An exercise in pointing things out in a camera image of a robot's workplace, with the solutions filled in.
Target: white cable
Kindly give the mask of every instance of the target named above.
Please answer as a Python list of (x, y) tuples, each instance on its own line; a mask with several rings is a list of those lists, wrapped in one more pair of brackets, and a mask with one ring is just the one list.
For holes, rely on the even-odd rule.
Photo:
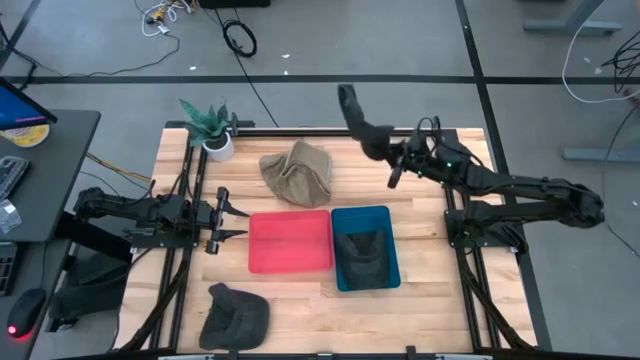
[(609, 102), (609, 101), (622, 101), (622, 100), (630, 99), (630, 98), (640, 94), (640, 90), (634, 92), (633, 94), (631, 94), (629, 96), (625, 96), (625, 97), (609, 98), (609, 99), (602, 99), (602, 100), (585, 100), (585, 99), (579, 97), (578, 95), (574, 94), (573, 91), (571, 91), (571, 89), (569, 88), (569, 84), (567, 84), (567, 79), (565, 78), (565, 73), (567, 71), (567, 64), (569, 63), (569, 55), (571, 55), (571, 49), (573, 48), (573, 43), (576, 41), (576, 38), (578, 37), (578, 34), (580, 33), (580, 30), (582, 30), (582, 28), (587, 23), (587, 21), (589, 21), (589, 19), (591, 19), (591, 16), (593, 16), (593, 14), (595, 14), (596, 10), (593, 10), (593, 13), (582, 23), (582, 25), (580, 25), (580, 27), (578, 28), (578, 31), (576, 31), (576, 33), (573, 35), (573, 39), (571, 39), (571, 43), (569, 43), (569, 49), (567, 50), (567, 57), (564, 59), (564, 66), (562, 67), (562, 82), (564, 83), (564, 87), (567, 89), (569, 94), (571, 94), (571, 96), (574, 99), (576, 99), (576, 100), (578, 100), (580, 102), (583, 102), (585, 104), (602, 104), (602, 103)]
[[(164, 4), (165, 4), (165, 1), (163, 0), (163, 1), (161, 1), (161, 2), (160, 2), (160, 4), (158, 4), (158, 5), (156, 5), (156, 6), (153, 6), (153, 7), (149, 8), (149, 9), (147, 9), (147, 11), (145, 11), (145, 12), (144, 12), (144, 14), (142, 14), (142, 35), (144, 35), (144, 36), (146, 36), (146, 37), (152, 37), (152, 36), (156, 36), (156, 35), (160, 35), (160, 34), (162, 34), (162, 31), (160, 31), (160, 30), (158, 30), (158, 31), (156, 31), (156, 32), (154, 32), (154, 33), (151, 33), (151, 34), (147, 33), (147, 32), (145, 31), (145, 27), (146, 27), (146, 26), (145, 26), (145, 25), (146, 25), (146, 21), (145, 21), (145, 20), (147, 19), (147, 14), (149, 14), (149, 13), (150, 13), (152, 10), (154, 10), (154, 9), (157, 9), (157, 8), (159, 8), (159, 7), (161, 7), (161, 6), (164, 6)], [(182, 7), (181, 5), (178, 5), (178, 4), (171, 4), (171, 5), (167, 8), (167, 14), (169, 14), (169, 19), (170, 19), (172, 22), (176, 22), (176, 20), (178, 20), (178, 14), (177, 14), (177, 13), (176, 13), (176, 11), (174, 10), (174, 8), (176, 8), (176, 9), (183, 9), (183, 7)]]

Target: cable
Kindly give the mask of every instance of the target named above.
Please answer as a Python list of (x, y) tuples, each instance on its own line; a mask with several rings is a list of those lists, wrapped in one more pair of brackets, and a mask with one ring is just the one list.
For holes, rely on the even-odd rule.
[[(616, 129), (615, 134), (613, 135), (613, 138), (611, 139), (611, 143), (609, 143), (609, 147), (607, 148), (607, 153), (604, 156), (604, 167), (602, 170), (602, 202), (605, 202), (605, 190), (606, 190), (606, 182), (607, 182), (607, 166), (609, 163), (609, 155), (611, 154), (611, 149), (613, 148), (613, 144), (616, 142), (616, 139), (618, 138), (618, 135), (620, 134), (620, 131), (622, 130), (622, 128), (624, 127), (624, 125), (627, 123), (627, 121), (631, 118), (631, 114), (633, 114), (633, 112), (638, 108), (638, 106), (640, 105), (640, 103), (636, 103), (633, 108), (631, 109), (631, 111), (629, 111), (629, 113), (627, 114), (627, 116), (624, 117), (624, 120), (622, 120), (622, 122), (620, 123), (620, 125), (618, 126), (618, 129)], [(638, 251), (636, 249), (633, 248), (633, 246), (631, 246), (631, 244), (629, 244), (625, 239), (622, 238), (622, 236), (618, 235), (618, 233), (613, 230), (613, 228), (611, 227), (611, 224), (609, 224), (609, 218), (605, 217), (605, 224), (607, 225), (607, 229), (609, 229), (609, 231), (618, 239), (620, 240), (620, 242), (622, 242), (629, 250), (631, 250), (631, 253), (633, 255), (635, 255), (638, 259), (640, 259), (640, 254), (638, 254)]]
[[(600, 8), (600, 6), (598, 6), (598, 8), (596, 8), (593, 13), (591, 14), (591, 16), (593, 16), (593, 14), (596, 13), (596, 10), (598, 10)], [(579, 97), (578, 95), (574, 94), (573, 91), (571, 91), (571, 89), (569, 88), (569, 84), (567, 84), (567, 79), (566, 79), (566, 72), (567, 72), (567, 64), (569, 63), (569, 56), (571, 55), (571, 49), (573, 48), (573, 44), (576, 41), (576, 38), (578, 37), (578, 34), (580, 33), (580, 30), (582, 30), (582, 28), (584, 27), (584, 25), (589, 21), (589, 19), (591, 19), (591, 16), (589, 16), (583, 23), (582, 25), (580, 25), (580, 27), (578, 28), (578, 30), (576, 31), (576, 33), (573, 35), (573, 38), (571, 39), (571, 42), (569, 43), (569, 48), (567, 49), (567, 56), (564, 59), (564, 66), (562, 67), (562, 83), (564, 84), (564, 87), (567, 89), (567, 91), (569, 92), (569, 94), (576, 100), (585, 103), (585, 104), (602, 104), (605, 102), (609, 102), (609, 101), (621, 101), (621, 100), (626, 100), (629, 98), (632, 98), (638, 94), (640, 94), (640, 90), (634, 92), (633, 94), (630, 94), (628, 96), (624, 96), (624, 97), (617, 97), (617, 98), (608, 98), (608, 99), (602, 99), (602, 100), (585, 100), (581, 97)]]
[[(249, 74), (247, 74), (247, 70), (245, 70), (244, 65), (242, 65), (242, 61), (240, 61), (240, 57), (238, 55), (241, 56), (245, 56), (245, 57), (251, 57), (253, 55), (255, 55), (256, 51), (258, 50), (258, 43), (256, 41), (255, 36), (253, 35), (253, 32), (251, 32), (251, 30), (249, 30), (249, 28), (243, 24), (240, 21), (240, 16), (238, 15), (238, 10), (236, 8), (234, 8), (235, 12), (236, 12), (236, 16), (238, 18), (237, 23), (235, 22), (235, 20), (227, 20), (226, 22), (222, 21), (222, 18), (220, 17), (220, 14), (218, 13), (218, 9), (214, 9), (216, 16), (218, 17), (218, 21), (216, 22), (211, 15), (205, 11), (205, 9), (203, 8), (202, 11), (205, 13), (205, 15), (207, 15), (207, 17), (209, 19), (211, 19), (211, 21), (213, 21), (216, 25), (220, 26), (222, 28), (222, 36), (224, 37), (225, 42), (227, 43), (227, 46), (229, 46), (229, 48), (233, 51), (233, 54), (236, 57), (236, 60), (238, 61), (238, 65), (240, 65), (240, 69), (242, 69), (242, 73), (244, 74), (244, 77), (247, 79), (247, 82), (249, 83), (249, 85), (251, 86), (251, 89), (253, 89), (253, 92), (256, 94), (256, 97), (258, 98), (258, 100), (260, 101), (260, 103), (262, 104), (262, 107), (264, 107), (264, 110), (267, 112), (267, 114), (269, 115), (269, 118), (271, 119), (271, 121), (273, 122), (273, 124), (279, 128), (280, 125), (278, 125), (278, 122), (276, 121), (276, 119), (273, 117), (273, 114), (271, 114), (271, 111), (269, 110), (269, 108), (267, 107), (267, 104), (265, 104), (264, 100), (262, 100), (262, 97), (260, 96), (260, 94), (258, 93), (258, 90), (256, 90), (256, 87), (253, 85), (253, 82), (251, 81), (251, 78), (249, 77)], [(241, 49), (241, 46), (239, 46), (237, 44), (237, 42), (235, 41), (235, 39), (232, 39), (229, 37), (228, 35), (228, 30), (231, 26), (240, 26), (243, 30), (245, 30), (245, 32), (247, 32), (247, 35), (249, 35), (249, 37), (251, 38), (251, 40), (253, 41), (253, 51), (251, 53), (246, 53)]]
[(459, 149), (455, 149), (452, 148), (451, 146), (447, 145), (446, 143), (440, 141), (441, 136), (440, 136), (440, 131), (442, 130), (441, 126), (440, 126), (440, 118), (438, 118), (437, 116), (435, 117), (435, 119), (432, 119), (430, 117), (424, 117), (422, 119), (420, 119), (420, 122), (418, 123), (418, 125), (420, 125), (422, 123), (422, 120), (424, 119), (428, 119), (429, 122), (431, 122), (431, 139), (433, 140), (434, 143), (434, 149), (435, 149), (435, 145), (442, 145), (443, 147), (451, 150), (451, 151), (455, 151), (458, 154), (462, 154), (462, 155), (466, 155), (469, 156), (470, 158), (472, 158), (473, 160), (475, 160), (479, 166), (486, 168), (484, 166), (484, 163), (482, 162), (482, 160), (480, 160), (479, 157), (477, 157), (474, 153), (472, 153), (471, 151), (467, 150), (467, 151), (463, 151), (463, 150), (459, 150)]
[[(147, 25), (147, 14), (149, 14), (152, 10), (166, 6), (166, 10), (165, 12), (169, 15), (169, 19), (172, 22), (176, 22), (178, 20), (178, 13), (176, 13), (175, 9), (183, 9), (183, 7), (179, 4), (175, 3), (176, 0), (171, 0), (171, 2), (169, 2), (169, 0), (165, 1), (162, 0), (160, 2), (160, 4), (156, 5), (156, 6), (152, 6), (149, 9), (147, 9), (146, 11), (142, 12), (142, 35), (146, 36), (146, 37), (152, 37), (152, 36), (156, 36), (156, 35), (160, 35), (162, 34), (162, 30), (158, 30), (156, 32), (154, 32), (153, 34), (148, 34), (145, 31), (145, 27)], [(142, 11), (140, 9), (140, 7), (138, 6), (138, 3), (136, 1), (134, 1), (134, 4), (136, 5), (136, 8), (138, 8), (138, 10)], [(158, 21), (157, 23), (159, 23), (160, 25), (164, 26), (164, 24), (162, 23), (162, 21)]]
[[(6, 37), (6, 32), (4, 31), (4, 28), (2, 28), (0, 26), (0, 29), (2, 29), (2, 31), (1, 31), (2, 32), (2, 37), (5, 38)], [(11, 51), (13, 51), (16, 55), (22, 57), (23, 59), (25, 59), (25, 60), (27, 60), (29, 62), (31, 62), (32, 65), (35, 65), (37, 67), (43, 68), (45, 70), (48, 70), (48, 71), (50, 71), (50, 72), (52, 72), (52, 73), (54, 73), (54, 74), (56, 74), (56, 75), (58, 75), (58, 76), (60, 76), (62, 78), (92, 77), (92, 76), (95, 76), (95, 75), (113, 76), (113, 75), (117, 75), (117, 74), (120, 74), (120, 73), (123, 73), (123, 72), (138, 71), (138, 70), (142, 70), (144, 68), (150, 67), (150, 66), (158, 65), (162, 61), (164, 61), (166, 58), (168, 58), (169, 56), (177, 53), (180, 50), (180, 39), (178, 37), (176, 37), (176, 36), (171, 35), (171, 34), (165, 34), (165, 36), (173, 38), (174, 40), (176, 40), (176, 47), (175, 47), (175, 49), (171, 50), (170, 52), (168, 52), (164, 56), (162, 56), (159, 60), (151, 62), (151, 63), (148, 63), (148, 64), (144, 64), (144, 65), (141, 65), (141, 66), (138, 66), (138, 67), (135, 67), (135, 68), (120, 69), (120, 70), (116, 70), (116, 71), (113, 71), (113, 72), (95, 71), (95, 72), (92, 72), (92, 73), (89, 73), (89, 74), (71, 73), (71, 74), (68, 74), (68, 75), (63, 75), (62, 73), (60, 73), (59, 71), (56, 71), (55, 69), (52, 69), (52, 68), (47, 67), (45, 65), (42, 65), (42, 63), (40, 63), (39, 61), (37, 61), (33, 57), (31, 57), (31, 56), (19, 51), (15, 46), (11, 45), (10, 43), (8, 44), (8, 46), (10, 46)], [(26, 86), (31, 83), (34, 71), (35, 71), (35, 68), (33, 68), (33, 66), (32, 66), (32, 69), (29, 71), (29, 76), (27, 76), (27, 80), (26, 80), (25, 84), (23, 84), (23, 86), (21, 87), (21, 90), (25, 89)]]
[(129, 178), (128, 178), (128, 177), (126, 177), (124, 174), (121, 174), (121, 173), (119, 173), (119, 172), (117, 172), (117, 171), (116, 171), (116, 174), (118, 174), (118, 175), (122, 176), (122, 178), (123, 178), (123, 179), (125, 179), (125, 180), (127, 180), (128, 182), (132, 183), (133, 185), (135, 185), (135, 186), (139, 187), (140, 189), (145, 190), (145, 191), (147, 190), (147, 188), (146, 188), (146, 187), (144, 187), (144, 186), (142, 186), (142, 185), (138, 184), (137, 182), (135, 182), (135, 181), (133, 181), (133, 180), (129, 179)]
[(140, 12), (140, 15), (144, 15), (144, 10), (142, 10), (140, 8), (140, 5), (138, 5), (138, 0), (133, 0), (133, 5), (136, 7), (136, 9), (138, 9), (138, 11)]
[[(638, 35), (640, 35), (640, 31), (636, 32), (629, 40), (627, 40), (627, 42), (622, 44), (610, 60), (607, 60), (602, 64), (602, 66), (613, 65), (615, 68), (613, 72), (613, 89), (616, 94), (619, 94), (622, 91), (636, 67), (640, 65), (640, 63), (637, 62), (640, 58), (640, 48), (637, 47), (640, 45), (640, 41), (631, 43), (631, 41), (633, 41)], [(636, 53), (630, 57), (620, 58), (628, 51), (635, 51)]]
[(132, 177), (132, 178), (135, 178), (135, 179), (147, 182), (147, 183), (151, 181), (151, 178), (148, 177), (148, 176), (144, 176), (144, 175), (138, 174), (136, 172), (124, 170), (124, 169), (122, 169), (122, 168), (120, 168), (120, 167), (118, 167), (118, 166), (116, 166), (116, 165), (114, 165), (114, 164), (112, 164), (112, 163), (110, 163), (108, 161), (100, 159), (99, 157), (95, 156), (94, 154), (92, 154), (90, 152), (87, 152), (86, 157), (91, 159), (91, 160), (93, 160), (98, 165), (104, 166), (105, 168), (107, 168), (109, 170), (112, 170), (112, 171), (115, 171), (117, 173), (121, 173), (121, 174), (124, 174), (126, 176), (129, 176), (129, 177)]
[[(135, 264), (136, 264), (140, 259), (142, 259), (145, 255), (147, 255), (147, 254), (149, 253), (149, 251), (151, 251), (151, 250), (152, 250), (152, 249), (151, 249), (151, 248), (149, 248), (149, 249), (147, 249), (147, 250), (143, 251), (140, 255), (138, 255), (138, 257), (136, 257), (136, 258), (133, 260), (133, 262), (131, 262), (131, 265), (129, 265), (129, 269), (127, 269), (127, 272), (126, 272), (126, 273), (124, 273), (124, 274), (122, 274), (122, 275), (120, 275), (120, 276), (118, 276), (118, 277), (116, 277), (116, 278), (114, 278), (114, 279), (112, 279), (112, 280), (116, 280), (116, 279), (119, 279), (119, 278), (121, 278), (121, 277), (128, 276), (128, 275), (129, 275), (129, 273), (131, 272), (131, 269), (133, 269), (134, 265), (135, 265)], [(113, 341), (111, 341), (111, 345), (109, 346), (109, 349), (107, 349), (107, 351), (109, 351), (109, 350), (113, 349), (113, 347), (114, 347), (114, 346), (115, 346), (115, 344), (116, 344), (116, 339), (118, 338), (118, 334), (120, 333), (120, 309), (121, 309), (121, 308), (122, 308), (122, 303), (120, 304), (120, 306), (118, 306), (118, 314), (116, 315), (116, 331), (115, 331), (115, 334), (113, 335)]]
[(86, 171), (82, 171), (82, 170), (80, 170), (80, 171), (79, 171), (79, 173), (80, 173), (80, 174), (83, 174), (83, 175), (91, 176), (91, 177), (92, 177), (92, 178), (94, 178), (94, 179), (98, 179), (98, 180), (102, 181), (102, 183), (103, 183), (103, 184), (105, 184), (105, 185), (107, 185), (107, 187), (108, 187), (109, 189), (111, 189), (111, 191), (113, 191), (113, 192), (114, 192), (114, 194), (116, 194), (116, 195), (118, 195), (118, 196), (122, 197), (122, 195), (120, 195), (120, 193), (118, 192), (118, 190), (116, 190), (113, 186), (109, 185), (109, 183), (108, 183), (108, 182), (106, 182), (106, 181), (105, 181), (103, 178), (101, 178), (100, 176), (98, 176), (98, 175), (93, 175), (93, 174), (91, 174), (91, 173), (88, 173), (88, 172), (86, 172)]
[(68, 77), (92, 77), (92, 76), (95, 76), (95, 75), (113, 76), (113, 75), (121, 74), (123, 72), (138, 71), (138, 70), (142, 70), (142, 69), (148, 68), (150, 66), (158, 65), (161, 62), (163, 62), (164, 59), (166, 59), (169, 56), (177, 53), (180, 50), (180, 38), (178, 38), (176, 36), (173, 36), (171, 34), (164, 34), (164, 36), (174, 39), (176, 41), (176, 47), (175, 47), (175, 49), (173, 49), (173, 50), (169, 51), (168, 53), (164, 54), (164, 56), (161, 57), (157, 61), (154, 61), (154, 62), (151, 62), (151, 63), (148, 63), (148, 64), (144, 64), (144, 65), (140, 65), (138, 67), (134, 67), (134, 68), (130, 68), (130, 69), (120, 69), (120, 70), (116, 70), (116, 71), (113, 71), (113, 72), (94, 71), (94, 72), (89, 73), (89, 74), (72, 73), (72, 74), (69, 74), (69, 75), (65, 75), (63, 77), (65, 77), (65, 78), (68, 78)]

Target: blue tray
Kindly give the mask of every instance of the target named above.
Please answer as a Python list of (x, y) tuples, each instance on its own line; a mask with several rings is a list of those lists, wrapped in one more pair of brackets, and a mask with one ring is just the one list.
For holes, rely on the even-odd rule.
[[(333, 228), (333, 238), (336, 234), (357, 234), (383, 229), (387, 233), (387, 253), (389, 256), (389, 286), (386, 288), (396, 288), (400, 286), (400, 270), (398, 268), (398, 257), (396, 246), (393, 241), (393, 229), (391, 227), (391, 214), (386, 206), (366, 206), (357, 208), (340, 208), (331, 211), (331, 226)], [(334, 257), (336, 246), (333, 246)], [(338, 290), (355, 291), (349, 288), (342, 277), (342, 271), (338, 261), (336, 263), (336, 280)]]

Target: black cloth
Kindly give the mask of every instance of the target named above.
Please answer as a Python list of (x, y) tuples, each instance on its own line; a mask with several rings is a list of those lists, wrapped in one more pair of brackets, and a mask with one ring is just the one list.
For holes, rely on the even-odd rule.
[(129, 264), (96, 253), (69, 270), (67, 282), (51, 300), (49, 317), (74, 319), (115, 310), (122, 303)]
[(351, 290), (386, 288), (390, 281), (386, 232), (336, 234), (336, 261)]
[(209, 288), (213, 305), (202, 327), (200, 347), (206, 350), (249, 350), (262, 344), (269, 327), (269, 303), (225, 284)]
[(370, 159), (384, 160), (388, 152), (393, 126), (374, 126), (365, 120), (353, 85), (338, 85), (338, 101), (351, 137), (360, 141), (362, 150)]

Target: green leaves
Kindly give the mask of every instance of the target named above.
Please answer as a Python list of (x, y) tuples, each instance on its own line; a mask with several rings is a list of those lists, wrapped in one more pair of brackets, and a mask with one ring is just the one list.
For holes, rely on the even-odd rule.
[(221, 121), (220, 127), (213, 132), (213, 136), (220, 136), (220, 134), (227, 129), (227, 126), (229, 126), (228, 121)]
[[(202, 145), (209, 140), (224, 136), (229, 126), (229, 112), (226, 104), (223, 104), (217, 113), (213, 106), (209, 106), (209, 112), (205, 115), (187, 101), (179, 100), (182, 109), (191, 118), (191, 122), (184, 122), (191, 134), (191, 146)], [(232, 120), (238, 119), (235, 113), (232, 113), (231, 117)]]
[(196, 124), (206, 125), (207, 116), (205, 116), (203, 113), (198, 111), (198, 109), (196, 109), (193, 105), (189, 104), (188, 102), (182, 99), (179, 99), (179, 100), (180, 100), (180, 105), (182, 105), (182, 109), (184, 110), (184, 112), (187, 113), (187, 115), (189, 115), (189, 117), (191, 118), (191, 121), (193, 121)]
[(192, 139), (191, 142), (189, 143), (191, 146), (199, 146), (204, 144), (205, 142), (207, 142), (207, 140), (210, 140), (207, 136), (205, 135), (198, 135), (195, 139)]
[(227, 104), (223, 104), (220, 109), (218, 109), (218, 121), (228, 121), (229, 113), (227, 113)]

